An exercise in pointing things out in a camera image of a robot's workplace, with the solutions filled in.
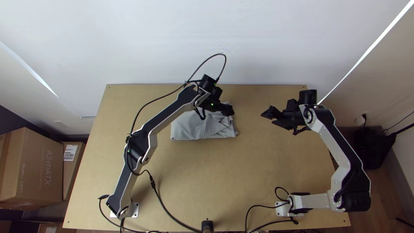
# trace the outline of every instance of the gray cloth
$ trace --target gray cloth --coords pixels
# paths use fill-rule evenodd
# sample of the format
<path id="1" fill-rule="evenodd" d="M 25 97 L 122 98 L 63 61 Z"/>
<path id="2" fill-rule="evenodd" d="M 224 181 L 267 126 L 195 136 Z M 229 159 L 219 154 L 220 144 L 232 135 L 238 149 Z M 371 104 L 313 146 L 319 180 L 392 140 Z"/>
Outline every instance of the gray cloth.
<path id="1" fill-rule="evenodd" d="M 185 112 L 171 123 L 171 140 L 197 140 L 236 137 L 238 132 L 231 116 L 206 111 L 201 120 L 195 111 Z"/>

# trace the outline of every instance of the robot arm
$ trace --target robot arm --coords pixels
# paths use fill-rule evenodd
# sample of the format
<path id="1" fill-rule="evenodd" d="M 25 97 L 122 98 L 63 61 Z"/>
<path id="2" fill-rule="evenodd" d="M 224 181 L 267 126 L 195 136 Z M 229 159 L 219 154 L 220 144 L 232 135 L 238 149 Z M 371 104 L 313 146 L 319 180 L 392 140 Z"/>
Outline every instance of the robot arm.
<path id="1" fill-rule="evenodd" d="M 177 99 L 147 121 L 128 138 L 124 148 L 124 166 L 115 191 L 108 197 L 107 206 L 120 220 L 124 217 L 136 217 L 139 203 L 132 202 L 131 192 L 142 166 L 147 164 L 157 148 L 157 133 L 167 127 L 183 112 L 201 107 L 211 112 L 221 111 L 225 116 L 234 115 L 231 105 L 221 104 L 222 90 L 216 87 L 216 81 L 204 75 L 200 84 L 190 83 L 182 89 Z"/>
<path id="2" fill-rule="evenodd" d="M 273 124 L 287 130 L 293 129 L 294 135 L 305 130 L 317 132 L 338 165 L 331 178 L 330 190 L 313 195 L 292 193 L 287 199 L 289 204 L 276 209 L 278 216 L 303 216 L 314 208 L 336 212 L 367 211 L 371 205 L 371 182 L 362 168 L 360 158 L 336 128 L 331 110 L 316 105 L 316 96 L 316 90 L 301 91 L 299 101 L 289 100 L 282 112 L 270 106 L 261 114 L 268 119 L 276 118 Z"/>

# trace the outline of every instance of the wooden table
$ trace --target wooden table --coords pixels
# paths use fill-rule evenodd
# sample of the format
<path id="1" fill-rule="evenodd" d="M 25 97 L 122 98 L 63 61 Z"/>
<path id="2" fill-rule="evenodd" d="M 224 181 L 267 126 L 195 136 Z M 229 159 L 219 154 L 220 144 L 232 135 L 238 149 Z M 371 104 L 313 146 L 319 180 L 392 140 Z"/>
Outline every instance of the wooden table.
<path id="1" fill-rule="evenodd" d="M 64 227 L 119 230 L 98 209 L 98 197 L 112 194 L 123 166 L 122 152 L 138 109 L 177 85 L 108 85 L 79 168 Z M 270 105 L 284 109 L 298 98 L 303 85 L 220 85 L 221 101 L 233 104 L 236 138 L 171 141 L 170 126 L 158 134 L 158 148 L 144 166 L 153 175 L 168 210 L 184 223 L 200 228 L 214 221 L 216 231 L 244 231 L 246 211 L 260 204 L 274 206 L 276 186 L 289 192 L 323 193 L 330 186 L 333 164 L 318 134 L 306 131 L 293 136 L 260 117 Z M 173 94 L 147 106 L 135 129 L 173 102 Z M 188 231 L 161 208 L 148 176 L 139 177 L 132 199 L 140 202 L 137 218 L 125 227 L 136 230 Z M 102 205 L 109 216 L 109 208 Z M 274 209 L 254 208 L 248 219 L 252 230 L 281 220 Z M 305 217 L 265 227 L 265 230 L 350 226 L 347 213 L 311 210 Z"/>

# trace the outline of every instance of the barcode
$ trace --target barcode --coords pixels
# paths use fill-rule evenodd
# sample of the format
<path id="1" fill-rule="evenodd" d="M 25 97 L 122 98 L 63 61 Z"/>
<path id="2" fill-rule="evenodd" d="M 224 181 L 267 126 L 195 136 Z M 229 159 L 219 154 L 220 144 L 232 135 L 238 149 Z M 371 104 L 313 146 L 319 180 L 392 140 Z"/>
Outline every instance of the barcode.
<path id="1" fill-rule="evenodd" d="M 65 153 L 63 155 L 63 160 L 64 161 L 73 161 L 74 156 L 75 156 L 75 154 L 73 154 L 73 153 Z"/>

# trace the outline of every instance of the metal mounting bracket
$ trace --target metal mounting bracket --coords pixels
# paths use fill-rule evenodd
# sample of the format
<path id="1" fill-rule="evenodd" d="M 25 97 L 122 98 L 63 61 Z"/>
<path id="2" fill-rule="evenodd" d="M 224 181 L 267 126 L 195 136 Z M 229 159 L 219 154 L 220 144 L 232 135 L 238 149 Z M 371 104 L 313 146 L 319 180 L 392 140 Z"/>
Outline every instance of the metal mounting bracket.
<path id="1" fill-rule="evenodd" d="M 131 202 L 131 205 L 129 206 L 129 211 L 125 215 L 125 217 L 138 217 L 138 210 L 139 210 L 139 202 Z M 116 214 L 114 214 L 112 211 L 109 214 L 109 217 L 116 217 Z"/>
<path id="2" fill-rule="evenodd" d="M 275 206 L 281 205 L 283 203 L 283 201 L 280 202 L 275 202 Z M 276 208 L 276 216 L 278 217 L 303 217 L 303 214 L 293 214 L 293 213 L 289 213 L 290 210 L 290 203 L 286 204 L 286 205 L 282 205 L 278 208 Z"/>

